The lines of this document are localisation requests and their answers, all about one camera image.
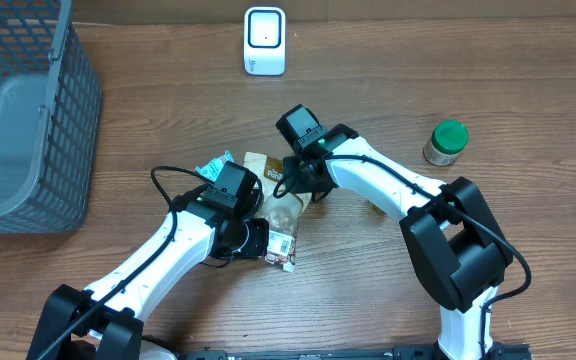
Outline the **brown snack pouch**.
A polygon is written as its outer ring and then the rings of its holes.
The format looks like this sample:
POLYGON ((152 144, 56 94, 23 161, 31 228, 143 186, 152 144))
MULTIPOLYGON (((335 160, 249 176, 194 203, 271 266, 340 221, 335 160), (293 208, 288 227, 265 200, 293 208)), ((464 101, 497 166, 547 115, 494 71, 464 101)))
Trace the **brown snack pouch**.
POLYGON ((269 239, 265 260, 267 263, 292 273, 296 264, 296 245, 299 217, 307 208, 310 198, 306 194, 288 194, 275 198, 273 191, 283 177, 282 161, 264 154, 246 152, 244 166, 262 182, 264 200, 255 215, 269 223, 269 239))

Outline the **teal white wipes packet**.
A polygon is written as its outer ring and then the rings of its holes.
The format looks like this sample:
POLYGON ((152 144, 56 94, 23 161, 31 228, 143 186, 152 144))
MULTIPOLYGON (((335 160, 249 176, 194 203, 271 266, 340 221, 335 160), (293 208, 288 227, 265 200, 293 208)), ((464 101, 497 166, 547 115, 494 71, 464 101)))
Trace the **teal white wipes packet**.
POLYGON ((223 155, 210 160, 203 166, 196 166, 195 171, 203 177, 215 181, 227 162, 233 162, 234 158, 228 150, 224 151, 223 155))

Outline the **yellow liquid bottle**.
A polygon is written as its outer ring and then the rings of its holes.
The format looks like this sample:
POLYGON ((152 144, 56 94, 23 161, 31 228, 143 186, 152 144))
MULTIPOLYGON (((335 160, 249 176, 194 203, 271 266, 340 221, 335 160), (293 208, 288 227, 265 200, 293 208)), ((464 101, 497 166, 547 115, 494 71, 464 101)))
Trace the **yellow liquid bottle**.
POLYGON ((382 216, 386 215, 386 213, 379 206, 375 205, 373 202, 368 201, 368 205, 377 214, 382 215, 382 216))

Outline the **green lid jar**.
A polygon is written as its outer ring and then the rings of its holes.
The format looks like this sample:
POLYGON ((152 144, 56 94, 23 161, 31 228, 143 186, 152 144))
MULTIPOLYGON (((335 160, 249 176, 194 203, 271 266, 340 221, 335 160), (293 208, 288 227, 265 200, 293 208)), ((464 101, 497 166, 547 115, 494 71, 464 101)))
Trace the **green lid jar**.
POLYGON ((467 127, 456 120, 439 123, 423 148, 425 159, 435 166, 453 163, 469 142, 467 127))

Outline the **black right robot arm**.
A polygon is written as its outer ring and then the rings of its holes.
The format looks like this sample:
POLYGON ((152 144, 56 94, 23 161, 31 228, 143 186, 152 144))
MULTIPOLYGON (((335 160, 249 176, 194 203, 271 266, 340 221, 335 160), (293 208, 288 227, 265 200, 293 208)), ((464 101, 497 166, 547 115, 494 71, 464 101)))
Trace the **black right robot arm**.
POLYGON ((274 190, 318 201, 348 189, 398 222, 422 287, 439 305, 439 359, 495 359, 490 306, 512 263, 497 221, 478 187, 460 177, 445 183, 419 175, 374 149, 350 127, 328 129, 297 105, 276 128, 294 154, 274 190))

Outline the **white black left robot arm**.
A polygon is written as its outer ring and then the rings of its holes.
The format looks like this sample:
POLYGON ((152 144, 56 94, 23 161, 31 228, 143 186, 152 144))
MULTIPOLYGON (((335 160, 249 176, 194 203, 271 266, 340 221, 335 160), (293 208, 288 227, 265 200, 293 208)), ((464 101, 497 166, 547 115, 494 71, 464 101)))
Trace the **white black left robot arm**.
POLYGON ((155 234, 111 273, 78 290, 60 285, 47 298, 30 359, 173 358, 143 339, 149 316, 193 267, 208 258, 224 268, 265 255, 268 223, 257 217, 261 180, 233 162, 215 180, 176 197, 155 234))

